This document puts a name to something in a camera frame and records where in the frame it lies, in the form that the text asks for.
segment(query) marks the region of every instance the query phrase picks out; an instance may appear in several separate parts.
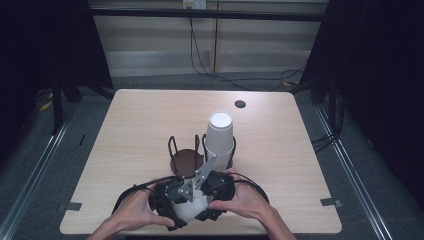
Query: wire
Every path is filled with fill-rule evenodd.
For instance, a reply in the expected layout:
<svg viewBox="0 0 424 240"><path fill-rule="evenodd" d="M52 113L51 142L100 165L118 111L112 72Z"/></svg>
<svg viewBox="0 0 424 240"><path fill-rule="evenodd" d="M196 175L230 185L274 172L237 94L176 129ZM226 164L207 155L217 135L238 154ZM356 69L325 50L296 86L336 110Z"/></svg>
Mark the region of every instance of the wire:
<svg viewBox="0 0 424 240"><path fill-rule="evenodd" d="M246 179L249 179L248 177L246 177L246 176L244 176L244 175L241 175L241 174L237 174L237 175L240 175L240 176L242 176L242 177L245 177ZM234 183L246 183L246 184L248 184L248 185L250 185L250 186L252 186L252 187L254 187L255 189L256 189L256 191L259 193L259 194L261 194L261 196L265 199L265 201L267 201L268 203L269 203L269 198L268 198L268 196L266 195L266 193L265 193L265 191L258 185L258 184L256 184L255 182L253 182L252 180L245 180L245 179L239 179L239 180L232 180L232 181L228 181L228 182L222 182L222 183L220 183L220 184L217 184L217 185L215 185L215 186L212 186L212 187L210 187L210 188L208 188L208 189L205 189L204 190L204 192L211 192L212 190L215 190L215 189L217 189L217 188L220 188L220 187L222 187L222 186L225 186L225 185L227 185L227 184L234 184Z"/></svg>
<svg viewBox="0 0 424 240"><path fill-rule="evenodd" d="M343 66L346 66L346 62L347 62L347 60L348 60L348 58L349 58L349 55L351 54L351 52L352 52L352 49L353 49L353 45L354 45L354 42L355 42L355 39L356 38L358 38L358 35L359 35L359 32L360 32L360 26L361 26L361 24L363 24L363 21L364 21L364 19L365 19L365 13L367 12L367 9L368 9L368 7L370 6L370 0L368 0L367 1L367 3L366 3L366 5L365 5L365 8L364 8L364 10L362 11L362 13L361 13L361 16L360 16L360 19L359 19L359 21L357 22L357 24L356 24L356 26L354 27L354 29L352 30L352 32L353 32L353 37L352 37L352 40L349 42L349 43L347 43L347 42L345 42L344 43L344 46L346 46L346 45L349 45L349 46L347 46L347 52L346 52L346 55L345 55L345 57L342 57L341 55L338 57L338 58L343 58L340 62L341 62L341 67L340 68L343 68ZM334 134L334 137L333 137L333 139L330 141L330 143L332 143L332 142L334 142L335 140L337 140L337 138L340 136L340 132L341 132L341 130L342 130L342 126L343 126L343 120L344 120L344 103L341 101L341 97L340 97L340 94L338 94L338 97L337 97L337 100L338 100L338 102L339 102L339 105L341 105L342 106L342 109L341 109L341 111L340 111L340 108L339 108L339 119L340 119L340 123L339 123L339 125L336 127L336 129L335 129L335 134ZM325 147L327 147L328 145L330 145L330 143L328 143L328 144L326 144L326 145L324 145L323 147L321 147L320 149L318 149L318 150L315 150L315 153L318 153L318 152L320 152L322 149L324 149Z"/></svg>
<svg viewBox="0 0 424 240"><path fill-rule="evenodd" d="M236 87L239 87L239 88L244 89L244 90L247 90L247 91L255 91L255 90L254 90L254 89L251 89L251 88L247 88L247 87L241 86L240 84L237 84L237 83L235 83L235 82L236 82L236 81L250 81L250 80L280 81L280 82L279 82L279 84L278 84L276 87L274 87L274 88L272 88L272 89L268 90L268 91L272 92L272 91L275 91L275 90L277 90L277 89L281 88L281 86L283 85L283 80L284 80L284 79L290 78L290 77L292 77L292 76L296 75L296 74L297 74L297 73L299 73L299 72L303 72L303 69L306 67L306 65L305 65L305 66L303 66L303 67L301 67L301 68L299 68L299 69L290 69L290 70L285 70L285 71L283 71L283 72L280 74L280 77L278 77L278 78L236 78L236 79L227 79L227 78L222 77L222 76L219 76L219 75L210 74L210 73L208 73L208 72L206 71L206 69L205 69L205 67L204 67L204 65L203 65L202 59L201 59L201 57L200 57L199 47L198 47L198 45L197 45L196 36L195 36L195 34L194 34L194 29L193 29L193 20L192 20L192 18L189 18L189 22L190 22L190 29L191 29L191 31L190 31L190 32L191 32L191 37L190 37L190 56L191 56L191 66L193 67L193 69L194 69L194 70L195 70L198 74L200 74L200 75L202 75L202 76L206 76L206 77L212 78L213 80L218 81L218 82L230 83L230 84L232 84L232 85L234 85L234 86L236 86ZM194 42L194 46L195 46L195 48L196 48L197 58L199 59L199 63L200 63L200 66L201 66L201 68L202 68L203 72L200 72L200 71L199 71L199 70L198 70L198 69L194 66L194 58L193 58L193 42ZM285 75L286 73L288 73L288 72L293 72L293 73L289 74L288 76L284 76L284 75Z"/></svg>
<svg viewBox="0 0 424 240"><path fill-rule="evenodd" d="M155 179L155 180L152 180L150 182L143 183L143 184L140 184L140 185L135 185L134 184L134 186L128 188L123 193L121 193L121 195L119 196L118 200L115 203L115 206L113 207L112 214L118 209L118 207L119 207L119 205L121 205L122 201L126 197L128 197L128 195L130 195L131 193L136 192L138 190L144 190L144 189L150 190L151 192L155 193L153 189L150 189L147 186L149 186L151 184L155 184L155 183L160 183L160 182L164 182L164 181L167 181L167 180L171 180L171 179L178 179L178 178L180 178L180 177L169 176L169 177L163 177L163 178Z"/></svg>
<svg viewBox="0 0 424 240"><path fill-rule="evenodd" d="M36 97L36 98L39 98L39 97L44 96L44 95L46 95L46 94L49 94L49 93L51 93L51 92L52 92L52 90L51 90L51 89L44 89L44 90L42 90L42 91L38 92L38 93L37 93L37 95L35 95L35 97Z"/></svg>
<svg viewBox="0 0 424 240"><path fill-rule="evenodd" d="M341 98L340 93L337 93L337 122L336 122L336 127L334 129L334 131L330 134L330 135L325 135L317 140L311 141L313 144L313 147L315 149L315 153L319 153L321 152L323 149L325 149L326 147L328 147L330 144L332 144L334 141L336 141L339 136L340 133L342 131L342 127L343 127L343 122L344 122L344 110L345 110L345 103L343 101L343 99Z"/></svg>
<svg viewBox="0 0 424 240"><path fill-rule="evenodd" d="M246 177L246 176L244 176L243 174L240 174L240 173L228 173L228 175L239 175L239 176L244 177L247 180L251 181L252 183L256 184L252 179L250 179L250 178L248 178L248 177Z"/></svg>

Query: person's right hand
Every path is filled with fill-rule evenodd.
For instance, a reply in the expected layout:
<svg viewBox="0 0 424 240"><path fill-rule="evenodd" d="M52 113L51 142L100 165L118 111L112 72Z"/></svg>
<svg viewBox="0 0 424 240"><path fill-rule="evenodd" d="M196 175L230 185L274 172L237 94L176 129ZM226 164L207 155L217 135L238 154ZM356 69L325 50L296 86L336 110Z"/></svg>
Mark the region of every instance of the person's right hand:
<svg viewBox="0 0 424 240"><path fill-rule="evenodd" d="M223 171L225 174L237 173L234 168ZM242 179L237 174L231 174L234 180ZM270 211L272 206L259 194L253 186L246 183L235 183L236 193L230 201L215 200L209 204L210 209L225 210L245 218L260 220L261 214Z"/></svg>
<svg viewBox="0 0 424 240"><path fill-rule="evenodd" d="M223 173L237 173L234 168ZM242 179L232 174L234 180ZM210 209L230 211L245 218L257 219L271 240L293 240L296 237L284 223L277 209L272 207L253 186L246 183L235 183L236 193L230 201L215 200L209 204Z"/></svg>

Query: white cup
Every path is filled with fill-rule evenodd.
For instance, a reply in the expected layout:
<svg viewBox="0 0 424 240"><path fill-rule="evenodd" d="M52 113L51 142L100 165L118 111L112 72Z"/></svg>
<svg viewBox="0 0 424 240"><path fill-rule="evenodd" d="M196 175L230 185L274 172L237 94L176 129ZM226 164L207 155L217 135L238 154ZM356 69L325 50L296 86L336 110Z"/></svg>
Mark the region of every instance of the white cup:
<svg viewBox="0 0 424 240"><path fill-rule="evenodd" d="M217 155L233 149L233 119L223 111L214 112L209 118L206 131L206 148Z"/></svg>
<svg viewBox="0 0 424 240"><path fill-rule="evenodd" d="M205 211L209 206L206 195L200 190L193 189L193 202L187 201L185 203L179 203L174 205L175 213L178 218L185 222L190 222L195 217Z"/></svg>
<svg viewBox="0 0 424 240"><path fill-rule="evenodd" d="M210 160L214 156L214 153L212 153L208 148L206 148L206 151L207 153L205 156L207 156L208 160ZM226 154L216 154L217 159L212 169L217 172L222 172L225 169L227 169L228 162L231 160L232 155L233 155L233 149L231 149Z"/></svg>

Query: floor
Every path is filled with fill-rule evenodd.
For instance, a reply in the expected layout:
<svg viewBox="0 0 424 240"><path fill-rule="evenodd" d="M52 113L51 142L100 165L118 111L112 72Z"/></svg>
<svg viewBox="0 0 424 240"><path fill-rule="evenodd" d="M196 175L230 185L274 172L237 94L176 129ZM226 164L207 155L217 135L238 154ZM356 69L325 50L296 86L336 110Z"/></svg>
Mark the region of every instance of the floor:
<svg viewBox="0 0 424 240"><path fill-rule="evenodd" d="M274 79L232 82L218 81L198 74L123 77L115 78L113 81L115 89L245 90L237 86L241 85L256 91L271 89L287 91L290 86L280 85L280 80L275 80L280 77L280 74L278 72L222 74L228 79L252 77ZM299 74L289 78L289 81L298 79ZM82 88L81 92L83 99L79 104L70 104L65 101L65 116L69 116L68 127L51 161L46 166L45 173L40 176L39 185L35 188L34 195L30 196L31 201L24 208L22 218L16 220L19 224L16 228L9 229L13 239L86 238L86 236L66 236L60 233L59 226L64 213L58 210L58 206L70 201L111 101L85 88ZM10 155L8 165L0 170L0 221L3 222L3 226L9 211L16 206L15 203L22 189L26 186L40 156L51 140L52 108L43 112L38 111L46 98L46 95L37 98L37 105L21 133L20 144ZM309 99L309 92L300 92L295 95L295 99L310 139L316 140L325 136L316 107ZM369 147L367 137L349 116L348 111L344 117L340 139L372 202L381 214L390 237L379 238L376 234L376 230L370 224L370 217L364 211L338 155L330 145L317 153L317 158L332 197L343 204L337 209L343 230L336 235L297 234L298 239L424 239L423 211L391 174L381 155ZM3 237L4 229L0 228L0 230L0 237ZM150 237L147 239L170 238Z"/></svg>

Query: metal frame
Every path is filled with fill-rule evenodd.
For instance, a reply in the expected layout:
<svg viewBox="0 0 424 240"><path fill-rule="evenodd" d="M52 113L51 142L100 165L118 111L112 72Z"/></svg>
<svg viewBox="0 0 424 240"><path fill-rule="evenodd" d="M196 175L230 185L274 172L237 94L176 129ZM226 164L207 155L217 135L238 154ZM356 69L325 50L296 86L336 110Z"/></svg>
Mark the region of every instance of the metal frame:
<svg viewBox="0 0 424 240"><path fill-rule="evenodd" d="M40 182L53 158L54 153L56 152L56 149L59 147L59 144L66 133L69 122L72 119L76 109L77 105L72 106L70 114L65 119L62 127L58 129L56 135L53 135L50 138L49 143L47 144L43 154L41 155L37 165L34 168L34 171L32 172L24 188L19 194L18 199L15 201L0 226L0 240L10 240L13 238L13 235L15 234L19 223L24 217L24 214L29 204L31 203L32 198L34 197L38 186L40 185Z"/></svg>
<svg viewBox="0 0 424 240"><path fill-rule="evenodd" d="M246 12L224 10L187 10L187 9L146 9L125 7L90 8L53 8L39 9L41 13L50 14L89 14L93 16L131 16L131 17L173 17L173 18L216 18L249 19L274 21L322 22L334 19L348 19L346 16L326 16L311 13Z"/></svg>
<svg viewBox="0 0 424 240"><path fill-rule="evenodd" d="M315 108L327 135L333 136L332 127L329 123L329 117L327 113L322 108L322 106L316 105ZM343 169L346 172L350 183L352 184L356 196L358 197L359 202L361 203L362 208L364 209L365 214L367 215L368 220L370 221L371 226L373 227L378 239L392 240L393 238L389 232L389 229L386 226L386 223L384 222L383 217L381 216L373 200L368 194L368 191L365 188L361 177L355 170L355 166L353 165L349 155L347 154L347 151L344 148L342 141L337 138L332 142L332 146L340 160L341 165L343 166Z"/></svg>

